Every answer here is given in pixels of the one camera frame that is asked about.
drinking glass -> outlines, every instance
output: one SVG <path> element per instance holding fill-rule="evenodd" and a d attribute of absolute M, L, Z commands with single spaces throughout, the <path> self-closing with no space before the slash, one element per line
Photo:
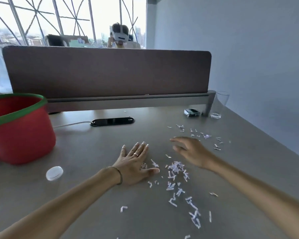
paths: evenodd
<path fill-rule="evenodd" d="M 229 93 L 225 91 L 216 92 L 213 105 L 210 109 L 209 116 L 214 119 L 219 119 L 222 117 L 222 110 L 226 106 L 229 99 Z"/>

red bucket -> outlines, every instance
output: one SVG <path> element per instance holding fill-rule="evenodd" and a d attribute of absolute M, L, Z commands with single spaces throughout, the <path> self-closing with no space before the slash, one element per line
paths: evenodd
<path fill-rule="evenodd" d="M 56 138 L 46 103 L 35 94 L 0 95 L 0 160 L 27 163 L 52 151 Z"/>

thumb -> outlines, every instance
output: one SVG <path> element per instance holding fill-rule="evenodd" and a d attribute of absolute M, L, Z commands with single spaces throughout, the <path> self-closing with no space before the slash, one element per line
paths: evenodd
<path fill-rule="evenodd" d="M 160 172 L 160 169 L 158 169 L 158 168 L 142 169 L 141 172 L 142 172 L 143 177 L 147 178 L 147 177 L 153 176 L 154 174 L 158 174 Z"/>
<path fill-rule="evenodd" d="M 180 146 L 177 146 L 177 145 L 174 145 L 174 146 L 173 146 L 173 149 L 174 149 L 176 152 L 178 152 L 179 154 L 181 154 L 181 155 L 183 155 L 184 157 L 186 157 L 186 155 L 187 155 L 187 150 L 186 150 L 186 149 L 184 149 L 184 148 L 182 148 L 182 147 L 180 147 Z"/>

desk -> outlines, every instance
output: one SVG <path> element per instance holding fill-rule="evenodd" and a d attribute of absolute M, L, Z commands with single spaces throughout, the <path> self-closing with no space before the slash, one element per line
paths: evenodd
<path fill-rule="evenodd" d="M 64 112 L 51 115 L 53 126 L 93 120 L 96 118 L 131 115 L 135 123 L 124 126 L 91 127 L 78 124 L 55 129 L 57 142 L 53 152 L 42 159 L 22 166 L 0 163 L 0 231 L 26 216 L 49 200 L 112 165 L 121 146 L 132 148 L 136 142 L 147 142 L 150 152 L 147 164 L 153 159 L 161 173 L 129 188 L 117 186 L 108 191 L 84 212 L 61 238 L 117 238 L 120 239 L 181 239 L 191 238 L 287 238 L 242 194 L 214 173 L 188 164 L 176 154 L 169 138 L 190 136 L 190 128 L 212 135 L 202 143 L 230 164 L 299 199 L 299 156 L 263 133 L 229 109 L 219 120 L 187 118 L 185 107 L 134 108 L 103 111 Z M 176 124 L 184 125 L 179 132 Z M 221 151 L 213 149 L 215 137 L 221 137 Z M 176 200 L 177 208 L 168 203 L 173 191 L 166 191 L 166 164 L 181 161 L 190 180 L 183 178 L 181 188 L 186 191 Z M 64 169 L 56 181 L 46 180 L 45 173 L 53 166 Z M 202 228 L 192 223 L 185 202 L 192 196 L 199 208 Z M 120 213 L 121 206 L 128 209 Z M 212 223 L 208 212 L 212 212 Z"/>

white bottle cap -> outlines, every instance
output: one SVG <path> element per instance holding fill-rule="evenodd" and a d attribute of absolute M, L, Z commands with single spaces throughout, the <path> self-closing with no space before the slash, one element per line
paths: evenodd
<path fill-rule="evenodd" d="M 61 177 L 63 169 L 60 166 L 49 169 L 46 173 L 47 180 L 53 181 Z"/>

